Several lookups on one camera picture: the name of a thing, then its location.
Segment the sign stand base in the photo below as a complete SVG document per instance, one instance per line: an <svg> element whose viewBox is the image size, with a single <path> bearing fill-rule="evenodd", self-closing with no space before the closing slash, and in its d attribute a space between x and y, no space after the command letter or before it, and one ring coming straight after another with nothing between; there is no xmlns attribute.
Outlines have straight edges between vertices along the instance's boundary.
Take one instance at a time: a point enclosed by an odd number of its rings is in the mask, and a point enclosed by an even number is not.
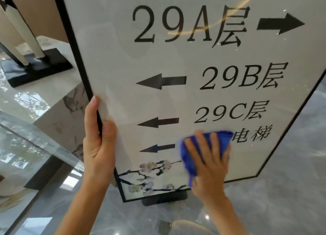
<svg viewBox="0 0 326 235"><path fill-rule="evenodd" d="M18 87L72 68L58 49L45 50L44 54L46 56L43 58L36 58L33 53L25 55L29 65L23 67L12 59L1 61L1 67L10 86Z"/></svg>
<svg viewBox="0 0 326 235"><path fill-rule="evenodd" d="M145 199L142 199L141 202L144 206L151 206L154 204L172 202L172 201L181 201L187 199L187 191L173 191L157 196L150 196Z"/></svg>

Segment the right hand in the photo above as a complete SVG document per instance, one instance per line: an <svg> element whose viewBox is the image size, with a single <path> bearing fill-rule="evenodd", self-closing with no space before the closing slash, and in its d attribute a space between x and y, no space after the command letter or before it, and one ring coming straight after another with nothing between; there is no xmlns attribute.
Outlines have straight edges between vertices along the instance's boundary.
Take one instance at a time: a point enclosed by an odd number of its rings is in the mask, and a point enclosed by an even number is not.
<svg viewBox="0 0 326 235"><path fill-rule="evenodd" d="M227 198L224 194L224 179L228 172L230 145L220 158L218 135L210 134L212 150L201 130L195 132L196 141L202 153L204 162L190 138L185 139L185 146L196 165L197 176L193 178L192 192L206 207L216 206Z"/></svg>

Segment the right-pointing arrow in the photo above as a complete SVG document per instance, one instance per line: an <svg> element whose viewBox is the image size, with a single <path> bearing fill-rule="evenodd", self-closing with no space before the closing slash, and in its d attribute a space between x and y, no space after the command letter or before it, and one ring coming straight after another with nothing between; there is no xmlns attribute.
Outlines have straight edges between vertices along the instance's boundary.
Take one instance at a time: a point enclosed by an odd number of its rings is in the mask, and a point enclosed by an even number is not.
<svg viewBox="0 0 326 235"><path fill-rule="evenodd" d="M171 149L171 148L175 148L175 144L169 144L169 145L163 145L163 146L158 146L156 144L156 145L146 148L140 152L157 153L157 151Z"/></svg>
<svg viewBox="0 0 326 235"><path fill-rule="evenodd" d="M152 87L154 89L162 89L162 86L184 85L186 84L186 76L162 77L162 74L147 78L136 84Z"/></svg>
<svg viewBox="0 0 326 235"><path fill-rule="evenodd" d="M287 13L285 18L261 18L257 30L279 30L278 34L282 34L303 25L302 21Z"/></svg>
<svg viewBox="0 0 326 235"><path fill-rule="evenodd" d="M146 126L146 127L152 127L152 128L158 128L159 125L167 125L167 124L178 124L179 118L165 118L165 119L158 119L158 117L150 119L146 122L137 124L140 126Z"/></svg>

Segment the blue microfiber towel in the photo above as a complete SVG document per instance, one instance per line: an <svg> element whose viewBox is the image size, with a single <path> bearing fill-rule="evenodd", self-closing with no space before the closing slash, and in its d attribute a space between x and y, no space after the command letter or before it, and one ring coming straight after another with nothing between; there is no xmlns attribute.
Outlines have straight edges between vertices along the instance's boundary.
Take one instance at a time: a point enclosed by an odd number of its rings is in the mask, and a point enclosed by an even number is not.
<svg viewBox="0 0 326 235"><path fill-rule="evenodd" d="M230 143L230 140L232 139L234 133L231 131L218 131L216 132L218 135L218 139L220 142L220 154L222 157L222 154L224 153L224 151L226 150L226 148L228 147L228 144ZM204 137L208 143L209 148L212 148L212 144L210 141L210 133L205 133ZM190 138L193 142L193 144L195 145L197 152L200 154L201 158L202 158L202 153L199 149L198 143L196 141L195 136L190 136L187 137ZM192 185L192 178L196 176L196 166L195 163L192 161L192 158L187 150L187 148L185 147L185 140L182 140L181 143L181 149L180 149L180 153L181 153L181 159L182 162L185 165L185 168L187 169L188 173L189 173L189 186L191 187Z"/></svg>

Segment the glossy floor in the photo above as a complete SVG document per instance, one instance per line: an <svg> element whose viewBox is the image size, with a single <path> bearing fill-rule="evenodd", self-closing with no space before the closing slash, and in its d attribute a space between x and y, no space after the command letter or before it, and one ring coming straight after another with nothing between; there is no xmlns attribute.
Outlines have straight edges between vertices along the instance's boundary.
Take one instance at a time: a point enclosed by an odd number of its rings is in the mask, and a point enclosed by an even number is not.
<svg viewBox="0 0 326 235"><path fill-rule="evenodd" d="M325 135L326 79L260 176L225 185L226 194L251 234L326 233ZM53 234L81 179L79 173L64 166L11 234ZM110 187L91 234L211 234L181 220L218 234L209 214L191 192L185 201L144 207L141 201L123 203L119 191Z"/></svg>

